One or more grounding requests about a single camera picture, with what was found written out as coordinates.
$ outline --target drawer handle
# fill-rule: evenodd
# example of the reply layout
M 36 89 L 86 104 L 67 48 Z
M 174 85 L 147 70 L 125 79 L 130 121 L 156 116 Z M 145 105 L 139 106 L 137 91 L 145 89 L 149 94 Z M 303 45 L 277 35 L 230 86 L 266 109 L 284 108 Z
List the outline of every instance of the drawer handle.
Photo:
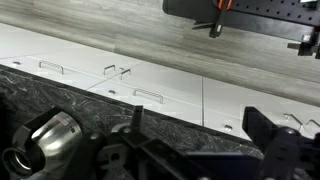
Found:
M 293 114 L 284 114 L 284 117 L 289 121 L 289 119 L 290 118 L 292 118 L 293 120 L 295 120 L 299 125 L 300 125 L 300 127 L 299 127 L 299 130 L 298 131 L 300 131 L 301 130 L 301 128 L 302 128 L 302 126 L 303 126 L 303 124 L 302 124 L 302 122 L 300 122 L 299 121 L 299 119 L 298 118 L 296 118 Z
M 49 63 L 49 62 L 47 62 L 47 61 L 40 61 L 39 62 L 39 68 L 42 68 L 42 64 L 47 64 L 47 65 L 50 65 L 50 66 L 54 66 L 54 67 L 57 67 L 57 68 L 60 68 L 61 69 L 61 74 L 64 74 L 64 70 L 63 70 L 63 67 L 62 66 L 60 66 L 60 65 L 57 65 L 57 64 L 53 64 L 53 63 Z
M 107 69 L 110 69 L 110 68 L 112 68 L 112 67 L 113 67 L 113 71 L 116 70 L 116 66 L 115 66 L 115 65 L 111 65 L 111 66 L 105 67 L 105 68 L 104 68 L 104 71 L 103 71 L 103 75 L 106 75 L 106 70 L 107 70 Z
M 320 124 L 317 121 L 311 119 L 310 121 L 308 121 L 307 125 L 309 126 L 310 123 L 313 123 L 313 124 L 317 125 L 320 128 Z
M 145 93 L 145 94 L 149 94 L 151 96 L 155 96 L 155 97 L 158 97 L 160 98 L 160 104 L 163 104 L 163 96 L 159 95 L 159 94 L 156 94 L 156 93 L 152 93 L 152 92 L 149 92 L 149 91 L 145 91 L 145 90 L 142 90 L 142 89 L 135 89 L 133 91 L 133 96 L 136 96 L 137 95 L 137 92 L 141 92 L 141 93 Z
M 120 80 L 122 80 L 122 76 L 123 76 L 125 73 L 127 73 L 127 72 L 129 72 L 129 75 L 131 75 L 131 70 L 130 70 L 130 69 L 127 69 L 127 70 L 125 70 L 125 71 L 123 71 L 123 72 L 121 73 L 121 75 L 120 75 Z

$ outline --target cabinet drawer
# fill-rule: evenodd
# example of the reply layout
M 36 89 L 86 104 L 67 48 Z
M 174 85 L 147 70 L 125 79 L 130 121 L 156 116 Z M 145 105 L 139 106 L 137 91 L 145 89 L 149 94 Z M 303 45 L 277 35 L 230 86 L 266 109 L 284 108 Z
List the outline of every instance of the cabinet drawer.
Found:
M 130 69 L 142 63 L 138 59 L 91 47 L 32 57 L 104 78 L 111 78 L 124 69 Z
M 161 104 L 159 96 L 146 94 L 140 91 L 137 91 L 136 95 L 133 95 L 135 90 L 136 88 L 132 86 L 126 86 L 112 81 L 105 81 L 90 88 L 88 91 L 126 102 L 128 104 L 143 105 L 145 109 L 201 125 L 201 107 L 180 102 L 162 95 L 163 104 Z
M 299 130 L 304 136 L 310 137 L 298 120 L 288 118 L 288 111 L 274 101 L 273 97 L 270 94 L 205 78 L 204 122 L 210 124 L 210 128 L 219 128 L 221 131 L 224 131 L 225 126 L 222 123 L 230 122 L 234 126 L 229 134 L 233 133 L 233 135 L 247 138 L 242 131 L 242 119 L 245 107 L 253 106 L 274 124 L 291 127 Z
M 274 96 L 274 101 L 278 102 L 288 114 L 293 114 L 301 121 L 303 129 L 314 136 L 320 132 L 320 108 L 309 104 Z
M 42 63 L 40 68 L 39 63 L 40 61 L 30 57 L 19 57 L 0 60 L 0 64 L 2 65 L 80 89 L 88 89 L 89 87 L 92 87 L 104 80 L 103 78 L 79 73 L 59 65 Z
M 241 119 L 227 116 L 208 109 L 204 110 L 204 117 L 205 127 L 250 140 L 247 134 L 242 130 Z
M 126 73 L 111 79 L 124 85 L 183 101 L 195 106 L 202 106 L 202 77 L 176 69 L 143 63 Z

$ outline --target granite countertop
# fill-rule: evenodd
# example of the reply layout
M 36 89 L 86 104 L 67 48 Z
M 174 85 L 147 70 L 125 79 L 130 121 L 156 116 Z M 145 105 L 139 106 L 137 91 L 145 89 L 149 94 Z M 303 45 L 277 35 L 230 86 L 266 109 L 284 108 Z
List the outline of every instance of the granite countertop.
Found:
M 32 120 L 52 106 L 57 106 L 73 116 L 84 132 L 99 131 L 105 135 L 113 126 L 130 122 L 134 108 L 120 101 L 2 65 L 0 65 L 0 93 L 4 94 L 4 102 L 11 112 L 5 120 L 4 127 L 10 137 L 23 123 Z M 253 143 L 247 140 L 149 110 L 145 110 L 144 120 L 144 134 L 162 140 L 181 153 L 242 152 L 263 157 Z

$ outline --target pegboard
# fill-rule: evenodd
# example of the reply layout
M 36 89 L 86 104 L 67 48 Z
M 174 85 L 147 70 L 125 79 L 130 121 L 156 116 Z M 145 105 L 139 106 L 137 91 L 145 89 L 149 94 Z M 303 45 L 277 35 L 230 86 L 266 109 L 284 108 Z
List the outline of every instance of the pegboard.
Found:
M 299 0 L 233 0 L 230 9 L 317 27 L 320 11 L 315 10 L 316 5 L 316 2 L 299 3 Z

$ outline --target cabinet door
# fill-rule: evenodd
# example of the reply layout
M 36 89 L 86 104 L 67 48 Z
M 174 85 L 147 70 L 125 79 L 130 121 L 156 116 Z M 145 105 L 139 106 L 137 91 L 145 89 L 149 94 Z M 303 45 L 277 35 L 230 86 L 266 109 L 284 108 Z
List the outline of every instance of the cabinet door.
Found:
M 111 78 L 142 63 L 138 59 L 90 47 L 33 57 L 104 78 Z
M 233 125 L 239 127 L 233 127 L 234 130 L 231 133 L 239 134 L 239 137 L 246 137 L 246 135 L 243 136 L 241 125 L 244 109 L 247 106 L 256 107 L 276 125 L 288 126 L 300 130 L 300 133 L 305 136 L 310 136 L 307 131 L 301 128 L 298 121 L 286 116 L 288 112 L 273 100 L 272 95 L 221 81 L 204 79 L 204 122 L 206 127 L 210 125 L 210 128 L 213 129 L 221 128 L 223 127 L 221 121 L 237 122 L 235 119 L 238 119 L 240 123 L 233 123 Z
M 132 86 L 105 81 L 90 88 L 88 91 L 128 104 L 143 105 L 145 109 L 201 125 L 202 108 L 200 106 L 194 106 L 162 95 L 163 103 L 160 103 L 160 96 L 154 96 L 140 91 L 137 91 L 136 94 L 133 95 L 135 90 L 136 88 Z
M 202 106 L 202 77 L 191 73 L 143 63 L 132 68 L 131 74 L 126 72 L 111 80 L 162 94 L 177 101 Z
M 40 68 L 39 63 L 40 61 L 30 57 L 0 59 L 0 64 L 2 65 L 80 89 L 88 89 L 104 80 L 103 78 L 79 73 L 55 64 L 41 63 Z
M 0 24 L 0 58 L 57 52 L 83 47 L 28 30 Z

